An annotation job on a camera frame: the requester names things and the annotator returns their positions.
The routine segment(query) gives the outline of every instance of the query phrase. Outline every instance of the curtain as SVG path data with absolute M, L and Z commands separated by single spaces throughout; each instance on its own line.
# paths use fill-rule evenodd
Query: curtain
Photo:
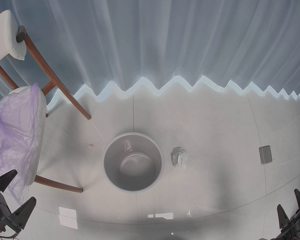
M 300 1 L 1 0 L 6 9 L 73 94 L 111 80 L 126 91 L 141 77 L 160 89 L 177 75 L 300 93 Z M 30 53 L 0 65 L 19 86 L 49 81 Z

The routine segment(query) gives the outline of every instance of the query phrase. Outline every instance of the crumpled plastic bag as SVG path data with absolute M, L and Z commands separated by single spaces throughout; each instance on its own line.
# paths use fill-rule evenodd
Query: crumpled plastic bag
M 38 84 L 12 93 L 0 101 L 0 175 L 16 169 L 8 189 L 22 204 L 28 198 L 29 182 L 37 157 Z
M 188 153 L 183 148 L 173 149 L 173 163 L 175 167 L 186 169 Z

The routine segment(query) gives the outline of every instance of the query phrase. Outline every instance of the wooden chair frame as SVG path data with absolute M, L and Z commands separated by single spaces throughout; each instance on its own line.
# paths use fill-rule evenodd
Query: wooden chair frame
M 26 43 L 26 47 L 28 51 L 31 53 L 35 61 L 39 64 L 39 66 L 44 70 L 44 72 L 48 75 L 50 78 L 50 82 L 47 83 L 46 86 L 43 87 L 42 92 L 46 96 L 55 86 L 58 87 L 58 89 L 61 90 L 61 92 L 70 100 L 70 102 L 87 118 L 91 119 L 91 115 L 87 113 L 87 111 L 77 102 L 77 100 L 74 98 L 74 96 L 69 92 L 69 90 L 65 87 L 65 85 L 61 82 L 61 80 L 57 77 L 57 75 L 53 72 L 51 67 L 47 64 L 43 56 L 40 54 L 32 40 L 30 39 L 29 35 L 26 33 L 26 27 L 19 26 L 19 31 L 16 36 L 16 40 L 18 43 L 22 42 L 23 40 Z M 0 66 L 0 74 L 1 76 L 6 80 L 6 82 L 13 88 L 13 90 L 19 88 L 17 84 L 8 76 L 8 74 L 3 70 L 3 68 Z M 83 189 L 80 187 L 73 187 L 70 185 L 66 185 L 60 182 L 52 181 L 47 178 L 43 178 L 40 176 L 35 177 L 35 182 L 50 186 L 53 188 L 59 188 L 67 191 L 82 193 Z

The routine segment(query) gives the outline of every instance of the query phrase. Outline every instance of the white chair seat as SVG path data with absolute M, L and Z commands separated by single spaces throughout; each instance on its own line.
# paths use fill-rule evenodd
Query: white chair seat
M 15 90 L 11 91 L 9 94 L 21 92 L 22 90 L 24 90 L 28 87 L 30 87 L 30 86 L 17 88 Z M 45 129 L 46 107 L 47 107 L 46 98 L 45 98 L 43 92 L 41 91 L 41 89 L 39 88 L 39 105 L 38 105 L 38 109 L 37 109 L 38 118 L 37 118 L 37 121 L 35 122 L 35 132 L 38 133 L 38 135 L 37 135 L 38 144 L 37 144 L 37 149 L 36 149 L 37 157 L 35 160 L 33 160 L 33 162 L 31 162 L 31 164 L 33 165 L 33 170 L 32 170 L 32 174 L 31 174 L 31 178 L 30 178 L 30 185 L 34 182 L 35 176 L 36 176 L 37 170 L 38 170 L 38 162 L 40 159 L 43 134 L 44 134 L 44 129 Z

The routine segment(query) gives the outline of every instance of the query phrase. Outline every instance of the chair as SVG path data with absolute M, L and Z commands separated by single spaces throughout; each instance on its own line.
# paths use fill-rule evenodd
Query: chair
M 31 175 L 31 181 L 30 185 L 33 182 L 40 183 L 46 186 L 59 188 L 63 190 L 68 190 L 72 192 L 82 193 L 83 189 L 80 187 L 73 187 L 70 185 L 66 185 L 63 183 L 59 183 L 56 181 L 52 181 L 47 178 L 43 178 L 41 176 L 37 176 L 37 169 L 38 169 L 38 162 L 39 162 L 39 156 L 42 146 L 42 140 L 43 140 L 43 134 L 44 134 L 44 126 L 45 126 L 45 117 L 48 115 L 46 114 L 46 99 L 45 95 L 47 95 L 55 86 L 57 86 L 61 92 L 70 100 L 70 102 L 87 118 L 91 119 L 91 116 L 86 112 L 86 110 L 77 102 L 77 100 L 74 98 L 74 96 L 67 90 L 65 85 L 61 82 L 61 80 L 56 76 L 56 74 L 53 72 L 51 67 L 47 64 L 45 59 L 42 57 L 32 40 L 30 39 L 28 33 L 26 32 L 26 28 L 24 26 L 17 26 L 16 19 L 14 18 L 12 12 L 10 10 L 6 10 L 2 13 L 0 13 L 0 20 L 5 19 L 8 24 L 7 26 L 0 26 L 0 31 L 3 31 L 3 28 L 10 27 L 11 29 L 18 29 L 15 33 L 13 31 L 7 31 L 6 34 L 9 34 L 8 38 L 10 41 L 12 41 L 12 44 L 23 44 L 25 42 L 27 50 L 31 53 L 35 61 L 39 64 L 39 66 L 44 70 L 44 72 L 48 75 L 50 78 L 50 82 L 41 89 L 39 89 L 39 107 L 38 107 L 38 121 L 36 122 L 35 129 L 38 132 L 38 147 L 37 147 L 37 159 L 33 160 L 31 164 L 33 164 L 33 172 Z M 18 56 L 15 56 L 15 54 L 7 49 L 0 51 L 0 59 L 5 57 L 7 54 L 11 54 L 13 57 L 18 58 Z M 13 90 L 9 93 L 18 93 L 24 89 L 26 89 L 28 86 L 25 87 L 18 87 L 15 82 L 9 77 L 9 75 L 3 70 L 3 68 L 0 66 L 0 74 L 1 76 L 6 80 L 6 82 L 13 88 Z

